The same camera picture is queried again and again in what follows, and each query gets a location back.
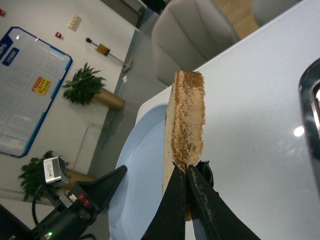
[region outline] white wall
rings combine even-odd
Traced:
[[[21,27],[59,50],[70,55],[73,64],[65,79],[88,62],[101,70],[107,79],[105,88],[114,92],[122,66],[111,57],[96,52],[87,37],[102,43],[111,53],[125,60],[135,28],[99,0],[0,0],[6,11],[0,17],[0,38],[10,27]],[[77,14],[82,18],[77,31],[68,28]],[[64,40],[55,37],[60,32]],[[14,158],[0,154],[0,197],[22,199],[21,167],[32,157],[41,157],[47,150],[71,163],[79,172],[88,172],[108,108],[99,103],[90,106],[71,104],[58,92],[27,156]]]

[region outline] whiteboard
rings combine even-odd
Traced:
[[[72,62],[20,27],[0,40],[0,153],[28,153]]]

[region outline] black cable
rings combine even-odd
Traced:
[[[35,195],[33,197],[33,201],[32,201],[32,217],[33,217],[33,221],[34,221],[35,225],[39,224],[38,219],[37,219],[37,215],[36,215],[36,203],[37,203],[37,197],[38,197],[38,194],[39,194],[41,188],[42,188],[42,185],[40,185],[38,187],[38,189],[36,190]]]
[[[93,240],[97,240],[95,235],[93,235],[91,233],[79,237],[78,240],[84,240],[84,239],[88,239],[88,238],[93,239]]]

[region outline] plant pot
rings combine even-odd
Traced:
[[[99,103],[102,103],[108,106],[110,109],[116,111],[120,111],[125,104],[125,100],[104,89],[103,87],[100,89],[100,93],[97,93],[93,96],[93,100],[98,101]]]
[[[95,176],[86,175],[70,169],[68,169],[67,172],[69,177],[69,183],[61,185],[60,186],[61,189],[71,190],[75,186],[75,182],[78,182],[78,181],[92,182],[98,179]]]

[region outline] chair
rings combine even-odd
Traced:
[[[177,70],[193,71],[239,40],[212,0],[171,0],[152,31],[155,75],[171,85]]]
[[[260,26],[282,14],[299,0],[251,0],[251,12]]]

